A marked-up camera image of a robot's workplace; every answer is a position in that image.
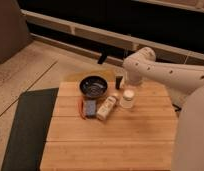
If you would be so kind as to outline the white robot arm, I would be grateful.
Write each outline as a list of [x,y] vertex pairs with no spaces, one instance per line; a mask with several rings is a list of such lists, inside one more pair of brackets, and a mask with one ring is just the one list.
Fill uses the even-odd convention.
[[181,108],[171,171],[204,171],[204,66],[157,62],[154,50],[143,47],[124,59],[123,68],[133,85],[146,77],[169,87]]

